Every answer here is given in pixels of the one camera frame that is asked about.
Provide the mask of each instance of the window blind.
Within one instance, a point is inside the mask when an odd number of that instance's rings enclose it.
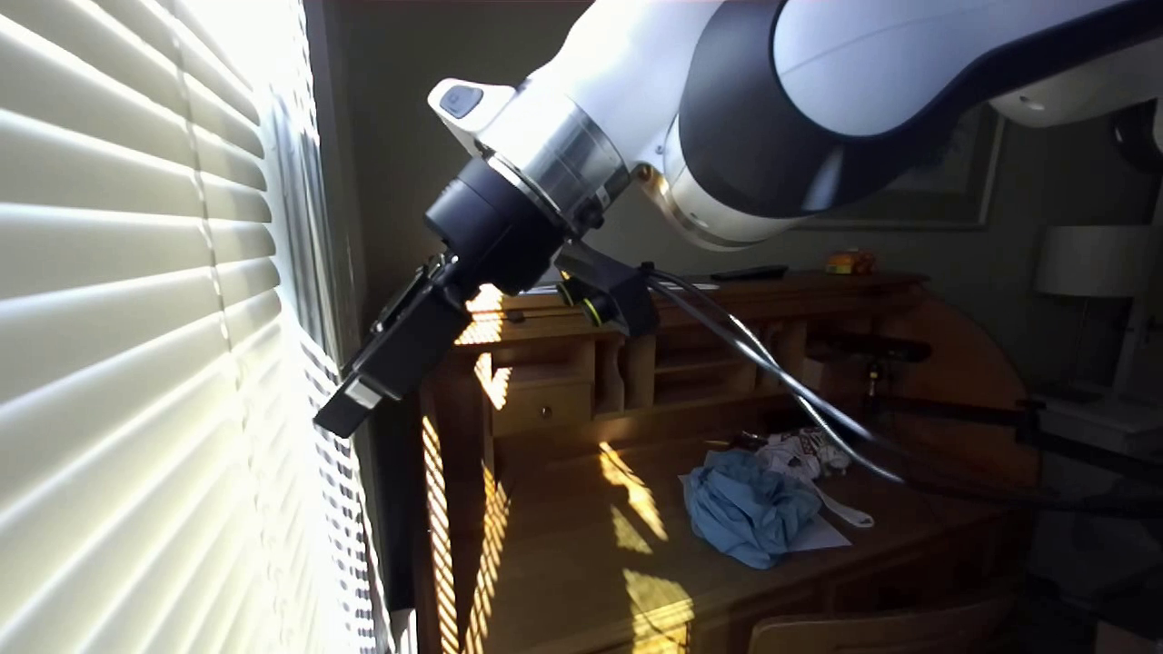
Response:
[[[303,10],[266,6],[292,82],[196,5],[0,6],[0,650],[374,638],[357,457],[309,424],[332,305],[294,276],[326,269],[288,256],[320,223]]]

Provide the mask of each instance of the lampshade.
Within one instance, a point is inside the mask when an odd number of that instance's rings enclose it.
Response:
[[[1054,226],[1042,237],[1036,292],[1067,298],[1139,298],[1154,257],[1153,226]]]

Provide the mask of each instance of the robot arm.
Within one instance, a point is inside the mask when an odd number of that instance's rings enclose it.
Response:
[[[631,178],[705,246],[869,197],[956,114],[1163,29],[1158,0],[597,0],[522,88],[445,79],[472,162],[429,206],[445,257],[379,321],[315,413],[352,434],[470,323],[531,288]]]

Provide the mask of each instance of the blue cloth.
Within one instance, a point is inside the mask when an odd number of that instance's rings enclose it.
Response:
[[[820,514],[820,497],[793,477],[767,471],[747,449],[711,449],[682,477],[682,500],[701,540],[767,572]]]

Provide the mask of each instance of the wire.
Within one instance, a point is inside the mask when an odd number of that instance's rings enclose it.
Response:
[[[873,457],[864,457],[862,449],[853,449],[841,434],[847,429],[850,435],[862,435],[873,446],[894,449],[894,454],[907,454],[888,438],[878,438],[869,424],[862,424],[859,417],[850,417],[847,409],[841,409],[835,403],[829,403],[824,395],[819,395],[815,389],[806,389],[797,374],[789,374],[770,349],[764,346],[764,338],[743,323],[733,311],[728,311],[724,305],[707,302],[696,288],[650,269],[650,288],[660,292],[673,305],[678,305],[688,317],[695,317],[701,326],[707,326],[721,342],[728,342],[733,351],[743,351],[746,360],[753,360],[759,369],[767,369],[770,379],[776,379],[793,400],[804,407],[804,413],[847,454],[853,457],[862,470],[869,470],[878,481],[892,481],[896,486],[916,486],[927,494],[946,494],[946,497],[964,497],[964,500],[984,500],[984,505],[1009,505],[1009,507],[1054,507],[1054,514],[1088,514],[1088,516],[1121,516],[1121,520],[1163,520],[1163,500],[1114,500],[1114,497],[1049,497],[1049,494],[1009,494],[1009,489],[984,489],[984,486],[953,486],[953,484],[927,484],[916,477],[900,477]]]

